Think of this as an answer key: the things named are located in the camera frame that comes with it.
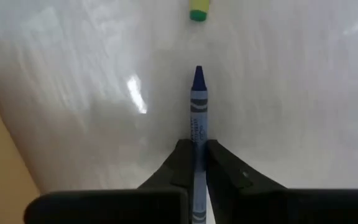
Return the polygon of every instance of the crayon tip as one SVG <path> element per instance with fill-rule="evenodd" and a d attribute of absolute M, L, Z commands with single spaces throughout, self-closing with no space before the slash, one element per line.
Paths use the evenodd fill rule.
<path fill-rule="evenodd" d="M 200 65 L 196 67 L 196 72 L 194 74 L 194 80 L 193 80 L 193 87 L 191 87 L 191 90 L 206 91 L 203 68 Z"/>

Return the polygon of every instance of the crayon end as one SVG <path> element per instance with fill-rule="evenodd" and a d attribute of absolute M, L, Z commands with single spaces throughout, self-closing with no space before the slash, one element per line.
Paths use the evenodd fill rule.
<path fill-rule="evenodd" d="M 191 87 L 191 90 L 206 91 L 203 68 L 200 65 L 196 67 L 196 72 L 194 74 L 194 80 L 193 80 L 193 87 Z"/>

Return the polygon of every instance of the white surface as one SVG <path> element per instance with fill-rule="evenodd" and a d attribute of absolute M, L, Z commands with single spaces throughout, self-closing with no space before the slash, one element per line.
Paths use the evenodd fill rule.
<path fill-rule="evenodd" d="M 44 191 L 137 187 L 209 133 L 287 187 L 358 187 L 358 1 L 0 0 L 0 111 Z"/>

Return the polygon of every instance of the blue crayon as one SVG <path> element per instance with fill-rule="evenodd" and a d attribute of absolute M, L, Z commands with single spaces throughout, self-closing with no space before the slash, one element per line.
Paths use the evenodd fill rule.
<path fill-rule="evenodd" d="M 193 224 L 206 223 L 206 141 L 208 130 L 208 92 L 203 68 L 197 66 L 191 87 L 191 140 L 195 150 Z"/>

